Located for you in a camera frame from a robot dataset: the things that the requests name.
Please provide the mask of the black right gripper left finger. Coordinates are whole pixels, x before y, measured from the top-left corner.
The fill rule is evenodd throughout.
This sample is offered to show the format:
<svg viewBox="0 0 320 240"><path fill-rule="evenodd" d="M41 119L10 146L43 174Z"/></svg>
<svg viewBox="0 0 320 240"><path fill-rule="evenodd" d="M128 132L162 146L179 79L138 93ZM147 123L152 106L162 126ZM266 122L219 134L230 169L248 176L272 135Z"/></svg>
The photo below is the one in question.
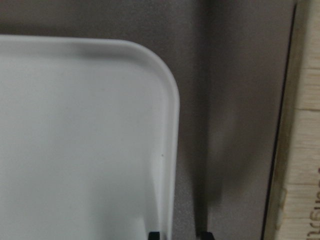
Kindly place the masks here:
<svg viewBox="0 0 320 240"><path fill-rule="evenodd" d="M160 232L158 231L151 231L148 233L148 240L160 240Z"/></svg>

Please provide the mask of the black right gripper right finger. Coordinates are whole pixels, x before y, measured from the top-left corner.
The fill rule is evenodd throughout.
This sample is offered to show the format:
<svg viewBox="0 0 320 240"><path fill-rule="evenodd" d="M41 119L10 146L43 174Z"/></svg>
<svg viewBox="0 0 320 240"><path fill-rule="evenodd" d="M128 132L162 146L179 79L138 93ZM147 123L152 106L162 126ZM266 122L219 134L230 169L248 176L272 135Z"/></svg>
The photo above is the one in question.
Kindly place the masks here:
<svg viewBox="0 0 320 240"><path fill-rule="evenodd" d="M211 232L208 232L208 231L202 231L200 233L200 239L201 240L215 240L213 234Z"/></svg>

